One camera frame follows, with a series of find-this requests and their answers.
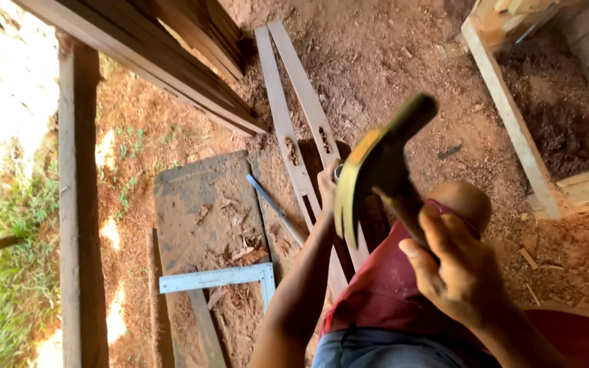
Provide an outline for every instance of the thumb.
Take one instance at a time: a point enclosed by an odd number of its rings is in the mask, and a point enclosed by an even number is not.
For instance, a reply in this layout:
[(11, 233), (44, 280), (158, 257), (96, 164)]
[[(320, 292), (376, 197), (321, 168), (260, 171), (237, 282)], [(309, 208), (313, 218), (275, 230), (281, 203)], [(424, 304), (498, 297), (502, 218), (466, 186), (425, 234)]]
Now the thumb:
[(408, 261), (415, 271), (418, 289), (422, 294), (439, 294), (439, 288), (443, 287), (444, 282), (438, 275), (439, 265), (430, 253), (420, 247), (413, 239), (404, 239), (399, 242), (399, 249), (408, 256)]

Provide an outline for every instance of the hammer head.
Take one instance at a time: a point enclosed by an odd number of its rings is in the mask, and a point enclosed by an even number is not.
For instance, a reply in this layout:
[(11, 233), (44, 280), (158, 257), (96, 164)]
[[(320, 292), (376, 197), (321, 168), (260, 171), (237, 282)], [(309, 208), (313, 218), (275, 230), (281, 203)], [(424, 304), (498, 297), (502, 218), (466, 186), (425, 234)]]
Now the hammer head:
[(431, 96), (416, 94), (387, 126), (369, 131), (345, 161), (336, 188), (334, 220), (336, 233), (345, 237), (350, 247), (358, 249), (359, 210), (367, 195), (375, 192), (382, 198), (393, 198), (402, 190), (414, 190), (408, 179), (404, 146), (437, 112)]

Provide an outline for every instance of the hammer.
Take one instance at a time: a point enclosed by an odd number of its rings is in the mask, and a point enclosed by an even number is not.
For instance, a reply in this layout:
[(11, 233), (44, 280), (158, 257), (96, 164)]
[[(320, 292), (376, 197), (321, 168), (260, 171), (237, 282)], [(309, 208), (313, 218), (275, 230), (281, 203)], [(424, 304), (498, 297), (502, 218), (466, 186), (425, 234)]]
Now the hammer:
[(387, 126), (367, 132), (345, 161), (336, 180), (334, 220), (336, 233), (350, 247), (358, 249), (359, 210), (365, 197), (375, 193), (395, 212), (413, 240), (433, 255), (418, 222), (423, 202), (410, 181), (404, 146), (437, 112), (433, 97), (412, 96)]

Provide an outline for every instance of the hand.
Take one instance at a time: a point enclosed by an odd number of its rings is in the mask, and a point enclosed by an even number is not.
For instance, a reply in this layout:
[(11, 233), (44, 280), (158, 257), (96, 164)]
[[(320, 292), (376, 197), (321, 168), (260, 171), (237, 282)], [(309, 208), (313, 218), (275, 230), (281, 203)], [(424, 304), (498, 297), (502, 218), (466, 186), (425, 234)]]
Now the hand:
[(440, 264), (412, 239), (399, 247), (415, 270), (418, 289), (439, 310), (471, 330), (520, 313), (503, 287), (494, 250), (474, 239), (461, 219), (427, 204), (420, 225)]
[(339, 159), (335, 159), (317, 174), (317, 184), (319, 185), (319, 194), (322, 196), (322, 211), (333, 213), (335, 205), (335, 189), (338, 186), (333, 179), (333, 171), (338, 167)]

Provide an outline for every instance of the green grass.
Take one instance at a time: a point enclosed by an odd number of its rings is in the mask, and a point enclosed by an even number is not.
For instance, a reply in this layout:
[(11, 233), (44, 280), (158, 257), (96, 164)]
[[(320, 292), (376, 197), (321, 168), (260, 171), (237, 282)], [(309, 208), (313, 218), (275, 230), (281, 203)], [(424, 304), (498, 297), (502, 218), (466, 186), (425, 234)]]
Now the green grass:
[(12, 161), (4, 163), (10, 175), (0, 174), (0, 234), (23, 239), (0, 251), (0, 367), (25, 365), (31, 334), (42, 335), (60, 310), (58, 167), (54, 160), (45, 166), (31, 180)]

